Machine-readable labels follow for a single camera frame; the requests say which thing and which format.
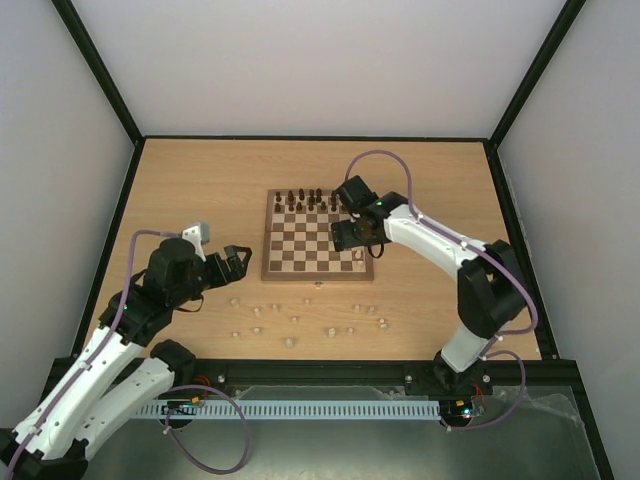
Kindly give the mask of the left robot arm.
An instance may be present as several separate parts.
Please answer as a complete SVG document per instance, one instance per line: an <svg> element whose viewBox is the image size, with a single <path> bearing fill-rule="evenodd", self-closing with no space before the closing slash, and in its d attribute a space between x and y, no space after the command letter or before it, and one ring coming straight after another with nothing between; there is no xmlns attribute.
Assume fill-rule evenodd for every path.
<svg viewBox="0 0 640 480"><path fill-rule="evenodd" d="M128 272L83 352L37 408L1 433L9 479L80 479L98 449L134 413L167 392L195 390L196 357L166 340L118 378L184 304L246 276L252 251L229 245L205 254L192 231L163 233L138 273Z"/></svg>

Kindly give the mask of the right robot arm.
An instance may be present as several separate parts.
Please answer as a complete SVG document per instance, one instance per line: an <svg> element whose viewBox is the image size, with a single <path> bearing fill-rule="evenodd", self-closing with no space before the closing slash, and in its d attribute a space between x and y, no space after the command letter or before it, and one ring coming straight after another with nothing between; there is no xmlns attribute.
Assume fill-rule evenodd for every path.
<svg viewBox="0 0 640 480"><path fill-rule="evenodd" d="M424 215L405 196L378 196L359 176L330 195L347 220L331 224L338 251L402 245L429 260L456 283L461 326L434 358L433 376L447 392L460 390L471 369L507 334L504 326L524 309L534 310L512 247L463 236Z"/></svg>

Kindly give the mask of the left electronics board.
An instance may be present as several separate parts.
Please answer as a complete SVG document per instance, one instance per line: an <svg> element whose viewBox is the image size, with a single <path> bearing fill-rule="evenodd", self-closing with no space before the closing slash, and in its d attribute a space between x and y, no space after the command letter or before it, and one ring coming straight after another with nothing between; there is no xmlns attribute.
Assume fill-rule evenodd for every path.
<svg viewBox="0 0 640 480"><path fill-rule="evenodd" d="M204 397L167 400L161 407L159 415L161 417L166 417L168 414L172 416L194 416L198 415L205 406L206 398Z"/></svg>

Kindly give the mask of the black cage frame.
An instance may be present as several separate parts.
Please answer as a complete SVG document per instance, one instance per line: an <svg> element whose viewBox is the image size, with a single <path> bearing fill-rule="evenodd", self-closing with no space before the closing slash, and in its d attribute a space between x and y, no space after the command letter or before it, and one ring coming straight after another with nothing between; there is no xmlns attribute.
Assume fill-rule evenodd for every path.
<svg viewBox="0 0 640 480"><path fill-rule="evenodd" d="M54 373L60 373L60 378L63 372L63 367L71 365L71 360L75 359L76 353L80 348L80 337L84 336L88 331L89 326L89 314L93 313L94 307L97 303L98 289L102 285L102 281L105 276L107 260L109 260L113 246L115 245L116 233L119 230L123 215L125 204L128 200L131 188L133 186L136 171L141 159L142 151L146 140L151 138L157 139L196 139L196 140L309 140L309 141L347 141L354 140L363 142L367 138L379 141L417 141L417 142L482 142L487 157L489 169L492 175L494 188L496 190L498 202L500 205L503 220L505 222L507 234L511 242L512 247L515 248L515 256L518 260L521 272L524 274L524 280L526 286L529 287L529 293L532 296L533 302L538 312L538 326L533 330L536 336L538 346L542 347L542 357L540 361L528 361L530 367L533 368L534 380L542 381L545 385L550 386L552 380L560 380L561 377L566 380L564 385L569 385L569 380L573 379L574 384L572 386L574 394L577 399L578 412L581 415L581 419L585 421L586 435L591 448L592 456L595 461L595 465L598 469L598 473L601 479L614 479L612 469L605 451L604 444L600 437L596 420L589 403L586 390L584 390L584 384L579 375L579 370L575 361L566 359L560 359L559 351L555 342L554 335L551 331L548 314L546 307L542 299L542 294L539 288L538 280L534 273L534 269L531 261L531 253L529 251L529 245L525 240L524 227L520 222L519 214L516 213L515 197L511 192L511 187L507 186L507 176L504 171L504 167L499 158L498 148L506 138L509 130L515 123L518 115L524 108L527 100L529 99L534 88L538 84L543 73L547 69L553 56L565 39L566 35L570 31L576 18L580 14L586 1L565 1L560 13L554 21L551 29L546 35L541 47L539 48L534 60L529 66L523 80L520 82L513 98L509 102L505 113L502 115L498 126L489 138L454 138L454 137L345 137L345 136L256 136L256 135L227 135L227 136L180 136L180 135L160 135L160 136L143 136L140 129L135 123L133 116L131 115L126 103L120 94L111 74L108 71L102 57L100 56L88 30L86 29L83 21L80 18L72 1L52 1L58 15L63 21L67 31L76 43L79 51L81 52L85 62L89 66L93 76L98 81L100 88L105 94L111 107L113 108L120 123L125 129L125 132L129 136L132 144L134 145L134 153L132 154L131 161L125 177L123 187L121 189L116 210L111 221L109 232L106 237L105 245L101 253L98 269L93 280L90 294L86 302L84 313L80 322L78 333L74 340L72 348L72 356L68 358L57 359L52 367L52 371L49 374L46 387L53 388L53 380L58 379ZM14 479L81 479L86 473L88 467L88 461L84 456L80 454L86 454L86 447L78 450L78 448L72 446L72 456L67 458L68 455L62 457L62 460L44 461L38 459L31 460L27 458L26 453L21 453L21 456L17 460L17 477Z"/></svg>

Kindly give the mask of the wooden chess board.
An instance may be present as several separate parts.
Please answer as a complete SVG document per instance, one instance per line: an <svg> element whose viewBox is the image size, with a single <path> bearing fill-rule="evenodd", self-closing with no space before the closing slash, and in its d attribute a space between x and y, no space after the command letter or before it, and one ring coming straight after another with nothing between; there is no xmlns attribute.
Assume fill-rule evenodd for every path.
<svg viewBox="0 0 640 480"><path fill-rule="evenodd" d="M356 247L345 251L334 249L330 225L334 222L349 220L346 208L336 199L337 211L331 211L331 190L322 189L322 201L309 200L309 190L304 189L305 199L299 200L299 189L271 189L267 193L266 215L263 239L261 279L265 282L314 282L330 281L369 282L374 279L373 258L365 247ZM288 191L295 195L295 209L288 210ZM281 212L274 208L275 196L279 193L282 201ZM303 205L301 212L296 205ZM308 210L308 204L314 203L314 211ZM325 212L320 204L326 203ZM358 271L358 259L355 251L362 252L366 270Z"/></svg>

